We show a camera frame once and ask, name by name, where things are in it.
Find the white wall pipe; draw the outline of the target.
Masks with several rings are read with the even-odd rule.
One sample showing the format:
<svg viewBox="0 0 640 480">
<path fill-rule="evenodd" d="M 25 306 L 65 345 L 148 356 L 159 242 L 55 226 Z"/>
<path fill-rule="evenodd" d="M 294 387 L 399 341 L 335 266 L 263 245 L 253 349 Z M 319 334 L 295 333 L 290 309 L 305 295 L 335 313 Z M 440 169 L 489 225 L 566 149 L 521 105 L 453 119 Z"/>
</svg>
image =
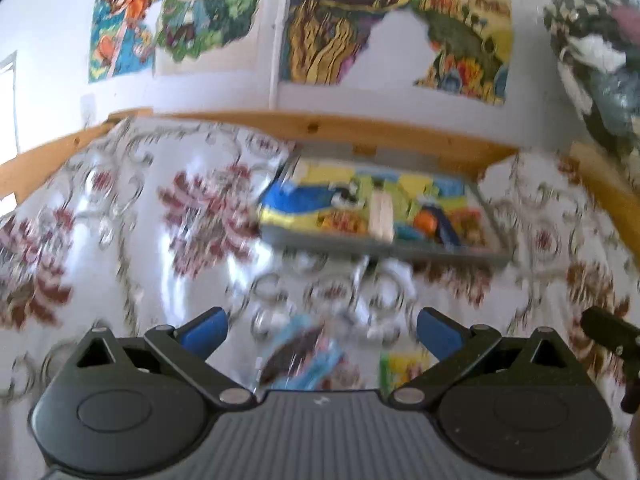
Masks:
<svg viewBox="0 0 640 480">
<path fill-rule="evenodd" d="M 288 20 L 290 0 L 274 0 L 274 18 L 272 21 L 272 49 L 270 58 L 268 110 L 276 110 L 279 103 L 280 66 L 283 35 Z"/>
</svg>

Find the wooden bed headboard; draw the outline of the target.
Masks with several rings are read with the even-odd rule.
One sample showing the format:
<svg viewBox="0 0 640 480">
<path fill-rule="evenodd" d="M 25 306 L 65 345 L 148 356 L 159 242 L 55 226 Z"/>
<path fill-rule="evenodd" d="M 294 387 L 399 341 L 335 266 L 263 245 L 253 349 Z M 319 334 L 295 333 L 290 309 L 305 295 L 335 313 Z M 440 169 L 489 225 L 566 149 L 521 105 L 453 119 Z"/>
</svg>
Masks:
<svg viewBox="0 0 640 480">
<path fill-rule="evenodd" d="M 80 130 L 17 155 L 1 166 L 1 196 L 12 195 L 21 203 L 73 154 L 132 116 L 157 118 L 158 115 L 150 108 L 122 110 L 108 116 L 102 125 Z M 513 145 L 439 128 L 341 115 L 223 110 L 169 113 L 167 116 L 246 125 L 285 140 L 344 143 L 357 154 L 372 154 L 381 148 L 400 148 L 431 155 L 439 168 L 459 170 L 473 178 L 480 176 L 489 165 L 518 151 Z M 576 142 L 570 148 L 570 158 L 577 162 L 576 172 L 582 183 L 610 215 L 624 243 L 633 252 L 638 252 L 639 195 L 631 191 L 612 162 L 595 146 Z"/>
</svg>

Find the grey shallow tray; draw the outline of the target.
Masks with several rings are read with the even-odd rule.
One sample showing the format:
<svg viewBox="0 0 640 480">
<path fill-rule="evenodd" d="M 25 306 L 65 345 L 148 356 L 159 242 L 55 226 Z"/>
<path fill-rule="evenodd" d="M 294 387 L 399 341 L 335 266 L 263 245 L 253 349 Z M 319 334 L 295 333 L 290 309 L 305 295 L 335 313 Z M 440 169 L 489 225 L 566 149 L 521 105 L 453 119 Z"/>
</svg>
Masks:
<svg viewBox="0 0 640 480">
<path fill-rule="evenodd" d="M 282 248 L 503 268 L 509 241 L 465 177 L 296 155 L 258 202 L 265 242 Z"/>
</svg>

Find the colourful drawing tray liner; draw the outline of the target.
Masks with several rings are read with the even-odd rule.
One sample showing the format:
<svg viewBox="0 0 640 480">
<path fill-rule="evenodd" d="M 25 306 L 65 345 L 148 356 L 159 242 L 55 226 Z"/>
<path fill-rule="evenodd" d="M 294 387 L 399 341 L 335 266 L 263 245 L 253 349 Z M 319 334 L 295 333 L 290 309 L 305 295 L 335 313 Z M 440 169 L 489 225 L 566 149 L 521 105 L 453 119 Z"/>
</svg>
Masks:
<svg viewBox="0 0 640 480">
<path fill-rule="evenodd" d="M 486 247 L 484 217 L 460 178 L 312 157 L 289 162 L 258 207 L 262 234 L 453 248 Z"/>
</svg>

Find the white rice cracker pack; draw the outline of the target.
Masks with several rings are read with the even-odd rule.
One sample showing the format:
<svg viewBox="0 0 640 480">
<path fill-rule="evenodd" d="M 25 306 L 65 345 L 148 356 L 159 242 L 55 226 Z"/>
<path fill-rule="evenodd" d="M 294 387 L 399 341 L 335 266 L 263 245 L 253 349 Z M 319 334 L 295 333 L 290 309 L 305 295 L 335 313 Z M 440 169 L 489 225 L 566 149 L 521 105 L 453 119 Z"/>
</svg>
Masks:
<svg viewBox="0 0 640 480">
<path fill-rule="evenodd" d="M 394 205 L 389 192 L 375 188 L 370 196 L 369 234 L 376 240 L 391 243 L 394 240 Z"/>
</svg>

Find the yellow snack packet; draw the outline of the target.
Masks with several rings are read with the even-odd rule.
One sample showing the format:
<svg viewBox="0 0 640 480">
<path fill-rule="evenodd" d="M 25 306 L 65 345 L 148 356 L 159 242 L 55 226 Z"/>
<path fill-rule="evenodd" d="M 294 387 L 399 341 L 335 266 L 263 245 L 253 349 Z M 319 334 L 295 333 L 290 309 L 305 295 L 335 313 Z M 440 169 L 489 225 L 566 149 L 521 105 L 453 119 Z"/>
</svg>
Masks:
<svg viewBox="0 0 640 480">
<path fill-rule="evenodd" d="M 384 396 L 411 382 L 431 366 L 427 351 L 383 352 L 378 360 L 378 385 Z"/>
</svg>

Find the orange haired cartoon drawing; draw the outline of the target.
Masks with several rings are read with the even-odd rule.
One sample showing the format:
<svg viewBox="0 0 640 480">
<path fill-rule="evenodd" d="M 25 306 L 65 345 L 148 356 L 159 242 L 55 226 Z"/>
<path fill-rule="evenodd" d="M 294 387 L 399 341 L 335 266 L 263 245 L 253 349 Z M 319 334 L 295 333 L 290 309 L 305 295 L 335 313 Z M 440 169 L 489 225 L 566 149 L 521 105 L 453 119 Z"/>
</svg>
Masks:
<svg viewBox="0 0 640 480">
<path fill-rule="evenodd" d="M 153 14 L 162 0 L 94 0 L 88 81 L 141 72 L 155 52 Z"/>
</svg>

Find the landscape fields painting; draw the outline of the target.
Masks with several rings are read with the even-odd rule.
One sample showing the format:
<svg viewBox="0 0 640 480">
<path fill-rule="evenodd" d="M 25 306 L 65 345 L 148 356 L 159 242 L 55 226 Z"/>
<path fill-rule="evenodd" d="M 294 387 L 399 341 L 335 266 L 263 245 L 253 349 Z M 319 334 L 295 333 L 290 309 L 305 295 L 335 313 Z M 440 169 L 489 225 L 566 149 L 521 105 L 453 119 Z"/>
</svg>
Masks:
<svg viewBox="0 0 640 480">
<path fill-rule="evenodd" d="M 489 105 L 506 100 L 513 47 L 511 0 L 411 0 L 434 60 L 417 87 Z"/>
</svg>

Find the blond cartoon child drawing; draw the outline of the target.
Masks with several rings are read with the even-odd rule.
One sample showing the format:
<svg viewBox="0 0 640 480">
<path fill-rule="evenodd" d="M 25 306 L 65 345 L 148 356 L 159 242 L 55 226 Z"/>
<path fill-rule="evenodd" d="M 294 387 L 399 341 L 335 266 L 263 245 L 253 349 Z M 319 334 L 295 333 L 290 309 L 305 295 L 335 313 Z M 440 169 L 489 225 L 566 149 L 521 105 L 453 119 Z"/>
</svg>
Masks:
<svg viewBox="0 0 640 480">
<path fill-rule="evenodd" d="M 164 0 L 157 76 L 250 70 L 256 63 L 262 0 Z"/>
</svg>

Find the blue wrapper snack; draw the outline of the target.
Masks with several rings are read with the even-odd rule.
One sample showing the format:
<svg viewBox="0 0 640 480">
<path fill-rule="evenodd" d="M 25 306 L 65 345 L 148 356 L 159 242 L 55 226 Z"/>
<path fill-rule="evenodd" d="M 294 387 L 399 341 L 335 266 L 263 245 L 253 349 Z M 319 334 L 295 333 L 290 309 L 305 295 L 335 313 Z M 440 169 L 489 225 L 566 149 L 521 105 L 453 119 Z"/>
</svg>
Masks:
<svg viewBox="0 0 640 480">
<path fill-rule="evenodd" d="M 426 236 L 413 227 L 413 219 L 395 221 L 394 230 L 398 240 L 418 240 L 419 242 L 439 244 L 446 247 L 460 247 L 461 240 L 454 232 L 449 218 L 437 208 L 423 208 L 431 211 L 438 220 L 438 229 L 434 236 Z"/>
</svg>

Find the blue octopus candy bag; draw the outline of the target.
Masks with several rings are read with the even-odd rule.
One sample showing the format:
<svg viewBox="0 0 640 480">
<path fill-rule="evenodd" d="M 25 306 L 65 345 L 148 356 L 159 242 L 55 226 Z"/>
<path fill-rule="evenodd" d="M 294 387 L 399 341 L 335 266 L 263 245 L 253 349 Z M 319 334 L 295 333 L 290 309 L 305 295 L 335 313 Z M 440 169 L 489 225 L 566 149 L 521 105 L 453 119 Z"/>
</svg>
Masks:
<svg viewBox="0 0 640 480">
<path fill-rule="evenodd" d="M 322 390 L 343 358 L 344 351 L 326 332 L 326 324 L 308 315 L 296 315 L 260 357 L 255 389 Z"/>
</svg>

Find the swirly night sky painting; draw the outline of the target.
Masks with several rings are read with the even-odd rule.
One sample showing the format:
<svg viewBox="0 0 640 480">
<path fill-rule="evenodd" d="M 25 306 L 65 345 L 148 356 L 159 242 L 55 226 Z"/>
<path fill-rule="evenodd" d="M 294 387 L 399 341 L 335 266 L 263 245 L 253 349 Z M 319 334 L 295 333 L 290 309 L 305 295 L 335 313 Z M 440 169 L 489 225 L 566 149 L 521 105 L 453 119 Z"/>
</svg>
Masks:
<svg viewBox="0 0 640 480">
<path fill-rule="evenodd" d="M 368 47 L 372 29 L 410 0 L 288 0 L 280 79 L 335 86 Z"/>
</svg>

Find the golden orange snack packet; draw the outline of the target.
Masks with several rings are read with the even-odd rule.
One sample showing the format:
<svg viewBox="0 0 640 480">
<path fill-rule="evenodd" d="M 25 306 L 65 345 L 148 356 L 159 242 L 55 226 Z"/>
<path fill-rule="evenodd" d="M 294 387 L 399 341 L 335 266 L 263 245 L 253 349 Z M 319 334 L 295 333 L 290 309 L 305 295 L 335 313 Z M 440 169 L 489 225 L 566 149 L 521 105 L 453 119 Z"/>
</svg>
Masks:
<svg viewBox="0 0 640 480">
<path fill-rule="evenodd" d="M 368 232 L 368 222 L 350 210 L 331 210 L 320 214 L 318 227 L 323 231 L 349 235 L 363 235 Z"/>
</svg>

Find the orange round snack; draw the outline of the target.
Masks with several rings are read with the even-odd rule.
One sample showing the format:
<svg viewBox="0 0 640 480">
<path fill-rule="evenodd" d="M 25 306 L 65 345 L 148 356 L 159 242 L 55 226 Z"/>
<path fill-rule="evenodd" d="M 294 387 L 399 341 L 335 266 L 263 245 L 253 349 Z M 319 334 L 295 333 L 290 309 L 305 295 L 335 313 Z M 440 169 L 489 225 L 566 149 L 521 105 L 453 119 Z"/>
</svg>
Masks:
<svg viewBox="0 0 640 480">
<path fill-rule="evenodd" d="M 413 227 L 426 236 L 434 236 L 438 229 L 438 220 L 431 211 L 422 209 L 414 217 Z"/>
</svg>

